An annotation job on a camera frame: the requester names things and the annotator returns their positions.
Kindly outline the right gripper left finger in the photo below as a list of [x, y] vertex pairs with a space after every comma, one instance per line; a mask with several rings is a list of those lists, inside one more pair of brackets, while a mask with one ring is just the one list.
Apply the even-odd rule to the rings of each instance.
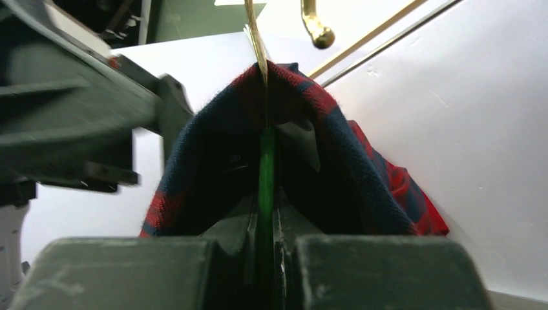
[[251, 309], [255, 199], [200, 236], [65, 238], [30, 268], [12, 309]]

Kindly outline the green hanger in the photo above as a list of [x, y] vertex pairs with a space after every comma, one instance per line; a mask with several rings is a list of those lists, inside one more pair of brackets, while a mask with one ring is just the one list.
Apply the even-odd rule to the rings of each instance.
[[253, 1], [245, 1], [251, 43], [260, 69], [264, 94], [261, 98], [263, 129], [260, 134], [258, 170], [256, 263], [254, 285], [261, 309], [274, 309], [275, 255], [273, 244], [273, 207], [275, 204], [276, 137], [268, 116], [268, 57], [262, 44], [253, 9]]

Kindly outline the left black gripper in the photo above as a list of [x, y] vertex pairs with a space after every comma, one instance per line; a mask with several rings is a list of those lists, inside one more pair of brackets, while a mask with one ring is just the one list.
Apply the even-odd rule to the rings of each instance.
[[113, 193], [137, 185], [132, 131], [163, 138], [168, 156], [193, 117], [184, 87], [125, 56], [84, 45], [54, 21], [52, 1], [1, 2], [1, 205], [37, 184]]

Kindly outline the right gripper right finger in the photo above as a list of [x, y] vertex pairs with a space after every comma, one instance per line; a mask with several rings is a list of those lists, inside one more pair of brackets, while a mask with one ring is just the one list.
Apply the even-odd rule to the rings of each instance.
[[444, 237], [323, 234], [277, 196], [275, 309], [491, 309], [470, 256]]

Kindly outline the dark plaid garment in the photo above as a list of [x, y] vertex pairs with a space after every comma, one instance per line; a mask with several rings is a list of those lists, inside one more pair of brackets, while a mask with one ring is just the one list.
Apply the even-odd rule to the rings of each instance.
[[218, 167], [213, 154], [225, 141], [256, 139], [264, 94], [273, 125], [298, 119], [313, 125], [320, 169], [284, 147], [282, 186], [320, 229], [334, 234], [448, 234], [444, 219], [408, 171], [384, 159], [327, 91], [296, 63], [270, 63], [268, 71], [264, 87], [258, 66], [247, 69], [182, 129], [140, 236], [189, 232], [191, 208], [207, 209], [197, 198]]

